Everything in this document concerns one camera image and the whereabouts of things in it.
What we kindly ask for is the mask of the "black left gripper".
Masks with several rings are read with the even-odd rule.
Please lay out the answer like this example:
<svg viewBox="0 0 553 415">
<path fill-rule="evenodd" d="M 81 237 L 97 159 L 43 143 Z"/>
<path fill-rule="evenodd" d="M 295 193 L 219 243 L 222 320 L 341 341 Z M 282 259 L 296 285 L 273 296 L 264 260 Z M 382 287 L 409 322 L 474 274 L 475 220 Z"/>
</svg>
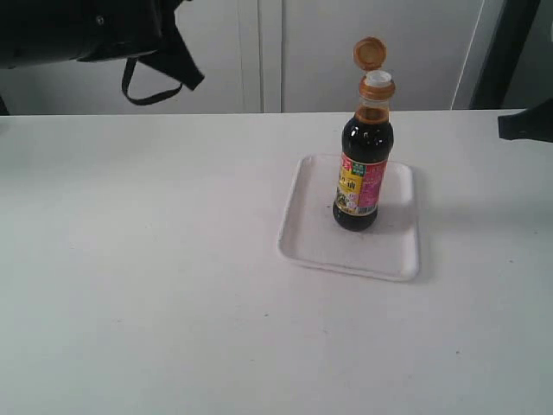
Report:
<svg viewBox="0 0 553 415">
<path fill-rule="evenodd" d="M 2 69 L 140 55 L 140 63 L 190 91 L 205 79 L 171 1 L 1 2 Z"/>
</svg>

